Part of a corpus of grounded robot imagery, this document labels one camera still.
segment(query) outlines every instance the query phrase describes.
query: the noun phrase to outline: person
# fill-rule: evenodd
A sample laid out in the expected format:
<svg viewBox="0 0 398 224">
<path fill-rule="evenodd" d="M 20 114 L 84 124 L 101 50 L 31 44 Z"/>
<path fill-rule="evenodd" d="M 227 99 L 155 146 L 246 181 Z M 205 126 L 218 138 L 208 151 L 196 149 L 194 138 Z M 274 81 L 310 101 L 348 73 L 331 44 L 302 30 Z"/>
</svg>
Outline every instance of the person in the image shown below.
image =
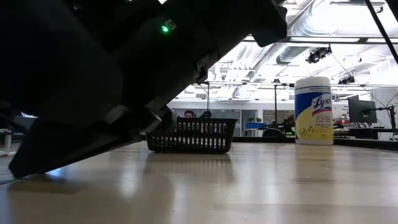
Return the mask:
<svg viewBox="0 0 398 224">
<path fill-rule="evenodd" d="M 184 113 L 184 117 L 185 117 L 185 118 L 194 118 L 194 117 L 195 117 L 195 113 L 194 113 L 193 111 L 191 111 L 191 110 L 187 110 L 187 111 Z"/>
</svg>

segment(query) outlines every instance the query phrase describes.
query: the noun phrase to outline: lysol wipes container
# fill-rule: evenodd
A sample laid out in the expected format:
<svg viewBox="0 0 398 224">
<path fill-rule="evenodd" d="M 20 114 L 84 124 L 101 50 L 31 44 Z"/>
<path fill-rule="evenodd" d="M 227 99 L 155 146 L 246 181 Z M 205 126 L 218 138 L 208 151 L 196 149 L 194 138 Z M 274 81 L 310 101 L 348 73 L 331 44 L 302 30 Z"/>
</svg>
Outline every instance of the lysol wipes container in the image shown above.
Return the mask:
<svg viewBox="0 0 398 224">
<path fill-rule="evenodd" d="M 332 145 L 333 115 L 327 77 L 308 77 L 294 85 L 297 144 Z"/>
</svg>

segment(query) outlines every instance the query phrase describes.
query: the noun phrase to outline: plastic basket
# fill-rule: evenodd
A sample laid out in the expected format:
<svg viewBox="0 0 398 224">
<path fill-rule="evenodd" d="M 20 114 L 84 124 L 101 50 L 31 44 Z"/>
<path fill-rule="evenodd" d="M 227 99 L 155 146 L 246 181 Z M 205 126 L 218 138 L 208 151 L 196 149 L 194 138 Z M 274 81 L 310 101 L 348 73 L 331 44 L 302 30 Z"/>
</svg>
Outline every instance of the plastic basket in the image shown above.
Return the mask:
<svg viewBox="0 0 398 224">
<path fill-rule="evenodd" d="M 237 119 L 178 118 L 165 136 L 147 134 L 148 148 L 155 152 L 226 153 L 231 148 Z"/>
</svg>

